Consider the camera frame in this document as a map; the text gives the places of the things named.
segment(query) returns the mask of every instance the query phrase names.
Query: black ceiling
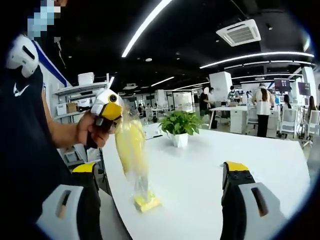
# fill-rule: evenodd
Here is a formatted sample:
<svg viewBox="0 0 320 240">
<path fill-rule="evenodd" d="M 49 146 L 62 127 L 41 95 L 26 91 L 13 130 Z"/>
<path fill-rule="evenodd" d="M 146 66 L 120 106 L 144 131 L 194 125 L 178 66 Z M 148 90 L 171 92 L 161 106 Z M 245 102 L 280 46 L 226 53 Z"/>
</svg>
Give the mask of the black ceiling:
<svg viewBox="0 0 320 240">
<path fill-rule="evenodd" d="M 303 52 L 303 31 L 279 0 L 172 0 L 147 27 L 128 56 L 122 58 L 131 37 L 159 2 L 68 0 L 60 19 L 56 19 L 48 34 L 39 39 L 40 45 L 71 84 L 77 84 L 77 75 L 81 73 L 94 72 L 96 77 L 110 73 L 115 76 L 112 84 L 115 91 L 121 91 L 127 83 L 145 87 L 172 76 L 175 78 L 143 90 L 175 89 L 207 82 L 208 74 L 243 63 L 312 60 L 277 55 L 199 69 L 209 63 L 251 53 Z M 216 34 L 218 29 L 248 19 L 255 20 L 261 41 L 231 47 Z M 65 66 L 53 36 L 61 37 Z M 152 61 L 146 62 L 146 58 L 152 58 Z M 226 71 L 232 77 L 240 77 L 293 73 L 297 68 L 299 66 L 294 63 L 266 63 Z"/>
</svg>

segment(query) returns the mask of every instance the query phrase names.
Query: yellow sponge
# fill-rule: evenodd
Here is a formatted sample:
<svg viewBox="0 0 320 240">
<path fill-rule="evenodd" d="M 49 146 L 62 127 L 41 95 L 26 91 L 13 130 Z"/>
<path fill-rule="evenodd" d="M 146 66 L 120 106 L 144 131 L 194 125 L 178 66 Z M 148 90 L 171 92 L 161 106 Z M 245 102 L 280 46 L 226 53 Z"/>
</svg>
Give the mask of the yellow sponge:
<svg viewBox="0 0 320 240">
<path fill-rule="evenodd" d="M 133 196 L 133 199 L 134 199 L 136 208 L 140 210 L 142 213 L 145 213 L 146 211 L 161 205 L 160 200 L 156 197 L 154 193 L 152 193 L 149 190 L 148 190 L 148 199 L 149 199 L 148 202 L 141 195 Z"/>
</svg>

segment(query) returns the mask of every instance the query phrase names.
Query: green plant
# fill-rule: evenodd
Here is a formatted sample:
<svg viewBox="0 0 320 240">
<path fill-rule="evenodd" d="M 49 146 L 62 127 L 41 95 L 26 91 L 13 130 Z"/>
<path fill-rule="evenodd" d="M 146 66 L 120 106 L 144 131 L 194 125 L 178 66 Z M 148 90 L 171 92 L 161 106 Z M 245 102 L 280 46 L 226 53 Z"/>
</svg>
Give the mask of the green plant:
<svg viewBox="0 0 320 240">
<path fill-rule="evenodd" d="M 194 112 L 186 111 L 174 111 L 160 121 L 162 131 L 173 135 L 193 135 L 194 132 L 199 134 L 200 124 L 201 120 Z"/>
</svg>

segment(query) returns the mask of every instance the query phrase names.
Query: white pot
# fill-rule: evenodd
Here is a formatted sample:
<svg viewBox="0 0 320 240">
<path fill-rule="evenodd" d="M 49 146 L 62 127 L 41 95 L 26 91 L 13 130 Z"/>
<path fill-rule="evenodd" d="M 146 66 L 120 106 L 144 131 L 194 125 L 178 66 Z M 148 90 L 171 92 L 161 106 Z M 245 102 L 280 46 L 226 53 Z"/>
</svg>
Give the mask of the white pot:
<svg viewBox="0 0 320 240">
<path fill-rule="evenodd" d="M 188 134 L 177 134 L 173 135 L 171 134 L 171 140 L 173 142 L 173 145 L 177 148 L 185 148 L 188 145 Z"/>
</svg>

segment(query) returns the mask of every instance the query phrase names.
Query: potted plant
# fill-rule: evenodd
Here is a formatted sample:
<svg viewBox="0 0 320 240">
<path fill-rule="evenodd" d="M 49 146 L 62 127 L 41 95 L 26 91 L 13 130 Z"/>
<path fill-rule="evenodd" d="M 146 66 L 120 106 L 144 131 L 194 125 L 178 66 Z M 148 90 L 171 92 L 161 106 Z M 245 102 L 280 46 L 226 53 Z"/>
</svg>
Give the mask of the potted plant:
<svg viewBox="0 0 320 240">
<path fill-rule="evenodd" d="M 160 121 L 162 131 L 169 134 L 177 148 L 187 146 L 188 135 L 199 134 L 201 120 L 194 112 L 174 111 Z"/>
</svg>

